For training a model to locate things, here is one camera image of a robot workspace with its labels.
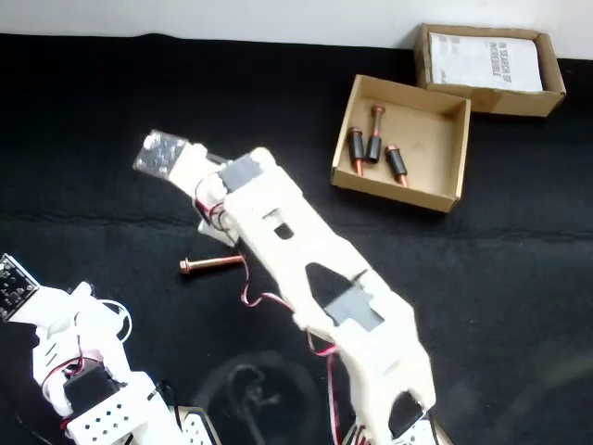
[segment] white robotic arm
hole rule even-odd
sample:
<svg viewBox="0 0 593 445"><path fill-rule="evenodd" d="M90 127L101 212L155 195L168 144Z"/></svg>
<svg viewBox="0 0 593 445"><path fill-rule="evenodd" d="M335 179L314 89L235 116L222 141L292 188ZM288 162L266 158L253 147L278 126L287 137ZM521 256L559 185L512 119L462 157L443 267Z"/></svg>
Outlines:
<svg viewBox="0 0 593 445"><path fill-rule="evenodd" d="M241 239L277 282L296 325L335 344L357 424L372 444L391 444L435 404L413 308L332 231L268 150L230 162L153 131L134 168L182 189L202 214L200 232L229 246Z"/></svg>
<svg viewBox="0 0 593 445"><path fill-rule="evenodd" d="M188 442L150 377L130 370L117 337L121 313L95 299L88 284L71 294L41 286L4 255L0 320L37 326L33 378L77 445Z"/></svg>

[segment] copper bolt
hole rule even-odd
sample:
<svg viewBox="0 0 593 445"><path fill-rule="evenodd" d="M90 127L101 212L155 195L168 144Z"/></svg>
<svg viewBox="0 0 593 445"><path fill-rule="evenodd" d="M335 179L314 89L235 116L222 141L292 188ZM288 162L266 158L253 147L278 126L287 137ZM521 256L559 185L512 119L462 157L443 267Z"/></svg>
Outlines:
<svg viewBox="0 0 593 445"><path fill-rule="evenodd" d="M404 159L401 157L399 148L396 145L386 146L385 156L389 167L391 167L391 171L396 177L396 181L402 187L408 187L408 170L406 169L406 164L404 164Z"/></svg>
<svg viewBox="0 0 593 445"><path fill-rule="evenodd" d="M374 104L371 107L373 136L378 136L381 133L381 118L384 113L385 107L383 105Z"/></svg>
<svg viewBox="0 0 593 445"><path fill-rule="evenodd" d="M347 134L350 159L356 174L362 176L362 160L364 159L364 145L362 143L362 130L358 127L350 127Z"/></svg>
<svg viewBox="0 0 593 445"><path fill-rule="evenodd" d="M179 261L179 269L184 275L189 275L191 272L198 269L208 269L210 267L226 266L228 264L239 264L243 262L241 255L234 255L232 257L212 258L210 260L189 261L188 259Z"/></svg>
<svg viewBox="0 0 593 445"><path fill-rule="evenodd" d="M362 176L362 159L356 159L354 164L356 165L356 174Z"/></svg>
<svg viewBox="0 0 593 445"><path fill-rule="evenodd" d="M397 178L397 181L399 182L399 184L402 187L408 188L408 180L406 179L406 175L405 174L400 174L399 177Z"/></svg>

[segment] open cardboard box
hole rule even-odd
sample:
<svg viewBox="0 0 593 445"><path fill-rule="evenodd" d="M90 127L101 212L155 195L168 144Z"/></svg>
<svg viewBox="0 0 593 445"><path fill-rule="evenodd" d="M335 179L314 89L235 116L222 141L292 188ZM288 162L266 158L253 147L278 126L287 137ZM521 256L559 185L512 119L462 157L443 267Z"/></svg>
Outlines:
<svg viewBox="0 0 593 445"><path fill-rule="evenodd" d="M537 48L539 74L544 91L537 93L478 88L469 85L434 83L430 32L475 37L510 37L533 40ZM549 35L530 30L502 28L475 28L471 26L448 26L423 24L414 48L418 85L432 91L471 98L472 111L511 114L517 116L545 117L555 109L566 96L566 88L554 54Z"/></svg>
<svg viewBox="0 0 593 445"><path fill-rule="evenodd" d="M377 164L364 164L362 177L352 167L347 130L361 128L366 144L375 103L385 106L383 147L399 147L409 188L396 182L383 153ZM335 148L332 184L449 212L461 198L470 107L470 101L462 97L356 76Z"/></svg>

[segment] wire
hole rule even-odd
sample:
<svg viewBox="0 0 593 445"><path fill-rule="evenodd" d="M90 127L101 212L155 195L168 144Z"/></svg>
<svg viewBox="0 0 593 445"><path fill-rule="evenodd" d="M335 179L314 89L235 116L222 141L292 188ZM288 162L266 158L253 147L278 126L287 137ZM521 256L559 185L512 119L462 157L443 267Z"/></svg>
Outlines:
<svg viewBox="0 0 593 445"><path fill-rule="evenodd" d="M435 445L439 445L441 442L438 440L438 435L436 434L436 425L435 425L435 417L431 412L428 413L428 422L430 423L430 430L433 433L433 439L435 440Z"/></svg>
<svg viewBox="0 0 593 445"><path fill-rule="evenodd" d="M78 332L78 315L80 314L80 312L76 312L76 315L74 315L74 327L76 329L76 337L77 337L77 343L78 343L78 364L76 365L76 369L74 369L73 371L69 372L66 371L66 375L67 376L75 376L76 374L78 374L80 371L82 371L84 369L84 356L82 355L82 345L81 345L81 334L80 332Z"/></svg>
<svg viewBox="0 0 593 445"><path fill-rule="evenodd" d="M309 343L309 348L311 352L313 352L318 357L328 357L337 352L337 346L332 344L324 350L316 350L315 345L313 345L313 337L311 332L307 331L307 342Z"/></svg>
<svg viewBox="0 0 593 445"><path fill-rule="evenodd" d="M114 299L100 299L99 301L107 307L109 307L109 305L115 306L120 310L118 312L118 315L120 315L123 312L124 320L128 320L128 332L126 332L126 335L123 336L123 338L120 340L121 343L125 343L128 340L128 338L130 338L133 328L132 316L130 315L130 311L128 311L128 308L126 308L123 304L121 304L119 301L115 301Z"/></svg>
<svg viewBox="0 0 593 445"><path fill-rule="evenodd" d="M341 445L340 423L337 415L337 405L334 398L334 356L329 355L326 361L327 365L327 400L330 407L330 428L332 429L332 439L334 445Z"/></svg>
<svg viewBox="0 0 593 445"><path fill-rule="evenodd" d="M354 439L354 445L361 445L361 443L364 441L364 436L361 436L362 431L364 431L364 429L364 425L359 427L359 431L356 433L356 438Z"/></svg>
<svg viewBox="0 0 593 445"><path fill-rule="evenodd" d="M95 359L91 359L90 357L83 357L85 360L90 360L92 362L96 362L98 363L97 360ZM41 391L44 394L44 397L47 399L47 393L45 391L45 384L47 383L47 381L49 380L49 377L51 377L52 375L54 375L55 373L59 372L59 371L63 371L64 368L67 368L68 366L72 365L73 363L78 363L80 362L80 357L74 357L72 359L66 360L65 362L62 362L61 364L59 364L58 366L56 366L54 369L52 369L49 374L47 374L47 377L44 379L43 383L41 384Z"/></svg>
<svg viewBox="0 0 593 445"><path fill-rule="evenodd" d="M17 422L19 423L19 425L25 429L29 434L31 434L34 438L36 438L37 440L39 440L40 442L44 443L45 445L53 445L52 442L50 442L49 440L47 440L46 438L44 438L41 434L39 434L37 431L35 431L34 429L30 428L29 426L27 426L23 420L20 418L19 413L15 413L15 418L17 419Z"/></svg>
<svg viewBox="0 0 593 445"><path fill-rule="evenodd" d="M166 388L169 390L170 401L171 401L171 404L173 405L173 411L175 412L175 422L177 422L177 426L179 427L179 429L183 430L182 418L179 414L179 403L177 401L177 393L175 392L175 389L173 388L172 384L168 380L162 380L158 384L158 388L161 388L161 389Z"/></svg>
<svg viewBox="0 0 593 445"><path fill-rule="evenodd" d="M254 308L254 307L258 306L264 299L271 299L277 303L282 304L288 310L292 311L293 309L288 303L286 303L283 299L281 299L277 295L272 294L270 292L263 292L262 294L259 295L259 297L255 301L249 301L248 296L247 296L247 293L249 290L249 282L250 282L249 266L247 265L245 255L243 253L241 253L240 250L238 250L238 251L239 251L239 254L241 255L241 260L245 267L245 285L243 286L243 291L241 292L241 301L243 302L243 304L245 304L249 308ZM317 355L318 357L326 357L327 358L327 360L326 360L327 397L328 397L329 407L330 407L330 428L332 430L332 439L334 441L334 445L342 445L342 440L340 438L340 425L339 425L339 417L337 414L337 405L336 405L335 398L334 398L333 366L334 366L334 354L337 352L337 346L334 344L331 344L328 348L326 348L324 350L316 350L315 346L313 345L313 338L311 336L311 332L309 332L309 331L307 331L307 341L309 343L309 348L315 355Z"/></svg>

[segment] black fabric surface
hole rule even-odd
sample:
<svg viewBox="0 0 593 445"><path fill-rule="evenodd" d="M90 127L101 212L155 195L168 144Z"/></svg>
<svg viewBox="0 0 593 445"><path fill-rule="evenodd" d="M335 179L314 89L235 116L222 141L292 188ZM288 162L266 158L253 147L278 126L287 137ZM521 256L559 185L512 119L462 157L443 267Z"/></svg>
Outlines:
<svg viewBox="0 0 593 445"><path fill-rule="evenodd" d="M163 36L0 36L0 46L0 251L46 285L87 280L127 304L132 368L207 406L223 443L255 443L247 412L267 443L330 443L325 365L282 308L240 303L241 269L179 276L186 255L227 250L197 234L181 193L132 170L152 128L225 158L272 150L416 308L436 417L456 444L590 442L592 63L561 61L568 97L546 120L472 116L464 197L443 216L329 184L354 75L413 83L410 51ZM275 290L252 269L253 292ZM0 326L0 441L37 443L18 410L68 443L30 378L33 345L30 326Z"/></svg>

